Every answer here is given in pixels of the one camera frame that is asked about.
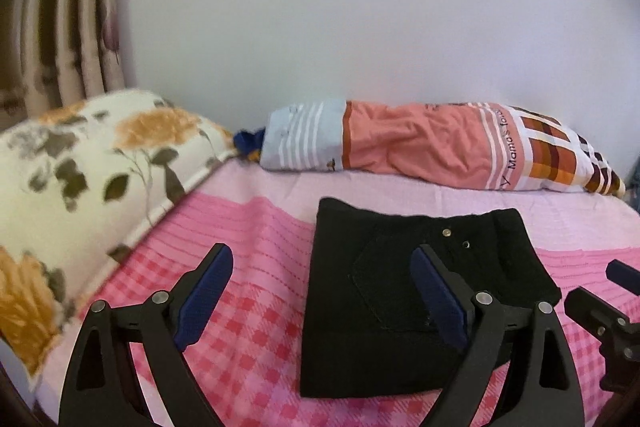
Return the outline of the black pants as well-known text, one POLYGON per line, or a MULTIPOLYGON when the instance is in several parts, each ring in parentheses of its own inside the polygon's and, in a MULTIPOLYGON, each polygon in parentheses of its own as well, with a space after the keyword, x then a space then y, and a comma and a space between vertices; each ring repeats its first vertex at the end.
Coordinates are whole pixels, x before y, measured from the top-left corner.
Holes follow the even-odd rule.
POLYGON ((402 217, 326 197, 310 258, 302 397, 412 395, 454 376, 465 346, 463 319, 435 277, 413 280, 411 256, 422 245, 473 291, 488 291, 503 305, 561 299, 514 209, 402 217))

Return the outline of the blue jeans pile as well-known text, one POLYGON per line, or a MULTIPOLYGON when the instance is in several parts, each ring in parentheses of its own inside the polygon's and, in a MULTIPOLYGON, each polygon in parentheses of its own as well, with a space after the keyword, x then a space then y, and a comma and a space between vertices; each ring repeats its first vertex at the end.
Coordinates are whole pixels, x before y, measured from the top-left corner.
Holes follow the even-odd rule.
POLYGON ((634 168, 626 186, 624 201, 634 210, 640 212, 640 165, 634 168))

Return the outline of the pink checked bed sheet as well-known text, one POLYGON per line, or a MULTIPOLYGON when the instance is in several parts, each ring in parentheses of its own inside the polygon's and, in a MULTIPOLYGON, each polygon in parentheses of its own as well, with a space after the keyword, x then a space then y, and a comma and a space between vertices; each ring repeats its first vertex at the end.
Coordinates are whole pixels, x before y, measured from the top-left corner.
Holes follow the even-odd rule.
POLYGON ((415 426, 434 393, 307 400, 298 392, 300 340, 314 222, 323 197, 388 215, 449 217, 514 208, 549 273, 638 317, 639 301, 605 276, 639 262, 639 217, 611 196, 456 190, 365 172, 269 172, 226 162, 157 225, 99 290, 114 307, 171 288, 216 243, 233 274, 186 359, 228 426, 415 426))

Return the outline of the orange striped bolster pillow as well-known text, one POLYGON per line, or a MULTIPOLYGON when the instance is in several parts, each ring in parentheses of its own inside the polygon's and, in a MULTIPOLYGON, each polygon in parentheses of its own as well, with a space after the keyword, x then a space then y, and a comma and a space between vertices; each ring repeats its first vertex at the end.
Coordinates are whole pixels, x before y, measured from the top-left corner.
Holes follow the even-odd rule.
POLYGON ((240 131, 240 155, 266 170, 362 170, 480 191, 623 196, 624 181, 557 119, 497 103, 290 105, 240 131))

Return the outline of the floral white pillow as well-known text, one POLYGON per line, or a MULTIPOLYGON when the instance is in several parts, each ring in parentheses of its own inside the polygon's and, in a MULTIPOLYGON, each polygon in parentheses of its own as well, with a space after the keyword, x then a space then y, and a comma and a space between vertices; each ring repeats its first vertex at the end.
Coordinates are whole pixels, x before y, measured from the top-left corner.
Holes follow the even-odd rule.
POLYGON ((234 153, 220 124, 142 90, 2 133, 1 332, 29 377, 117 265, 234 153))

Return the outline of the beige floral curtain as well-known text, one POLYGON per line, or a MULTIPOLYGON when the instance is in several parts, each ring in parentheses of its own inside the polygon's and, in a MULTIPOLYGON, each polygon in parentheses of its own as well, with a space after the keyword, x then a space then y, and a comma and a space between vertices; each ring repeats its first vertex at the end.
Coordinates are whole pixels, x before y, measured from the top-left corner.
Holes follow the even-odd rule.
POLYGON ((117 0, 1 0, 1 127, 126 86, 117 0))

